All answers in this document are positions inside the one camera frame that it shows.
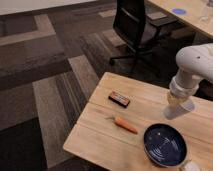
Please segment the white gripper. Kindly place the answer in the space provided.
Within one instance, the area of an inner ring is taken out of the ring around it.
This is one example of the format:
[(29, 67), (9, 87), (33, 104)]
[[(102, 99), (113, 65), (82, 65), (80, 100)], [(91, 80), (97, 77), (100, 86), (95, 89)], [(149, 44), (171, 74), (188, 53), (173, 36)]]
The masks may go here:
[(196, 93), (201, 81), (200, 76), (179, 69), (169, 84), (171, 93), (167, 93), (168, 104), (173, 107), (182, 104), (184, 102), (183, 98), (189, 98)]

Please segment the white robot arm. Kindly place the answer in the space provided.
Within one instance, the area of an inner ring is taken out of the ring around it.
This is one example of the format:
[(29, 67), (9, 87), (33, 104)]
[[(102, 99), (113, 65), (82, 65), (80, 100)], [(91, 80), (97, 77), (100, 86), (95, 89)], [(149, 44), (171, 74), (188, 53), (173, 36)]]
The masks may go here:
[(213, 84), (213, 43), (180, 49), (176, 54), (176, 64), (178, 71), (171, 79), (167, 95), (172, 106), (188, 101), (202, 80)]

